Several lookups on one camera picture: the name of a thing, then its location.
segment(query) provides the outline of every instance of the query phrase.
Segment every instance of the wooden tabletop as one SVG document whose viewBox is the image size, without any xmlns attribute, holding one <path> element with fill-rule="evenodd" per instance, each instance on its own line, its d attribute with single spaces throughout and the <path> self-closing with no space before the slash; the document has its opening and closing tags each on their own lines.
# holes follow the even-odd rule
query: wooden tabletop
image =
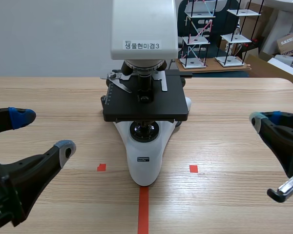
<svg viewBox="0 0 293 234">
<path fill-rule="evenodd" d="M 0 108 L 35 110 L 23 129 L 0 134 L 0 163 L 44 153 L 61 139 L 75 155 L 41 194 L 29 218 L 0 234 L 136 234 L 139 186 L 123 142 L 102 116 L 98 78 L 0 78 Z M 286 181 L 249 123 L 254 111 L 293 113 L 293 85 L 278 78 L 193 78 L 187 122 L 170 139 L 149 188 L 150 234 L 293 234 L 293 197 L 272 201 Z M 105 172 L 97 172 L 100 163 Z M 197 165 L 199 173 L 190 173 Z"/>
</svg>

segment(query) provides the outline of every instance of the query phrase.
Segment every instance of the brand logo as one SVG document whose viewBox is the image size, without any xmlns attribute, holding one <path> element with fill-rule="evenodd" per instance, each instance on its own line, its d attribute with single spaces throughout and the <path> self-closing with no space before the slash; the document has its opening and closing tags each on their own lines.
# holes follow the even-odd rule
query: brand logo
<svg viewBox="0 0 293 234">
<path fill-rule="evenodd" d="M 150 162 L 149 157 L 138 157 L 138 162 Z"/>
<path fill-rule="evenodd" d="M 283 53 L 282 55 L 288 55 L 288 54 L 293 54 L 293 50 L 290 50 L 290 51 L 288 51 L 288 52 L 285 52 L 285 53 Z"/>
</svg>

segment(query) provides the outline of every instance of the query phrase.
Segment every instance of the cardboard box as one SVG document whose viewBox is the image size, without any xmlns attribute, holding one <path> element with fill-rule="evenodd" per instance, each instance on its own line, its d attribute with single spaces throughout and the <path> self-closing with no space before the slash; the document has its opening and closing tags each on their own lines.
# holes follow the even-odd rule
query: cardboard box
<svg viewBox="0 0 293 234">
<path fill-rule="evenodd" d="M 293 55 L 293 33 L 277 40 L 277 44 L 280 54 L 287 56 Z"/>
<path fill-rule="evenodd" d="M 262 52 L 259 55 L 262 58 L 269 59 L 270 56 L 267 54 L 262 54 Z M 267 63 L 266 61 L 260 59 L 259 57 L 255 57 L 253 55 L 250 55 L 248 59 L 246 60 L 246 63 L 250 64 L 252 67 L 251 71 L 248 71 L 250 74 L 250 77 L 256 77 L 256 78 L 283 78 L 291 81 L 293 83 L 293 75 L 290 73 L 287 73 L 286 71 L 283 71 L 282 69 L 279 69 L 278 67 Z"/>
<path fill-rule="evenodd" d="M 251 3 L 250 4 L 250 10 L 255 11 L 255 12 L 259 12 L 260 10 L 260 4 L 256 4 L 256 3 Z M 261 16 L 258 19 L 258 23 L 257 26 L 255 28 L 254 31 L 254 35 L 253 35 L 253 39 L 259 39 L 264 30 L 266 25 L 269 22 L 269 19 L 272 15 L 273 12 L 273 8 L 268 7 L 268 6 L 263 6 L 262 10 L 261 10 Z M 242 27 L 243 21 L 244 21 L 245 17 L 241 17 L 240 18 L 240 26 Z M 245 19 L 245 23 L 242 29 L 242 35 L 245 36 L 248 39 L 251 39 L 252 37 L 252 33 L 253 33 L 253 29 L 255 27 L 256 24 L 256 20 L 257 20 L 257 16 L 248 16 Z"/>
<path fill-rule="evenodd" d="M 259 53 L 258 57 L 265 62 L 268 62 L 270 59 L 274 58 L 273 55 L 266 54 L 262 51 Z"/>
</svg>

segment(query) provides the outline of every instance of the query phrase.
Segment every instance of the white sink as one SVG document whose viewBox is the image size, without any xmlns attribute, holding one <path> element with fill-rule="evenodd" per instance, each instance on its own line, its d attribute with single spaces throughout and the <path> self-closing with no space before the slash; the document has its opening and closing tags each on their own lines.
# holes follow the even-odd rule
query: white sink
<svg viewBox="0 0 293 234">
<path fill-rule="evenodd" d="M 279 52 L 276 40 L 286 36 L 293 25 L 293 0 L 265 0 L 265 5 L 273 7 L 275 10 L 268 24 L 273 27 L 262 51 L 267 54 L 275 54 Z"/>
<path fill-rule="evenodd" d="M 265 5 L 278 10 L 293 12 L 293 0 L 265 0 Z"/>
</svg>

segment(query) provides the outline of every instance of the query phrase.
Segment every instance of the microscope base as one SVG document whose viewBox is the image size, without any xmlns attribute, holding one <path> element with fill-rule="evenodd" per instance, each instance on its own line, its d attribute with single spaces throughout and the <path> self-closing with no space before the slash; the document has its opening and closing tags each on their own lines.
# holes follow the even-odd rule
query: microscope base
<svg viewBox="0 0 293 234">
<path fill-rule="evenodd" d="M 186 101 L 190 111 L 191 100 L 186 98 Z M 159 134 L 148 143 L 137 142 L 131 137 L 129 129 L 132 122 L 114 123 L 126 147 L 130 175 L 138 185 L 149 186 L 156 180 L 162 167 L 164 149 L 177 123 L 157 121 Z"/>
</svg>

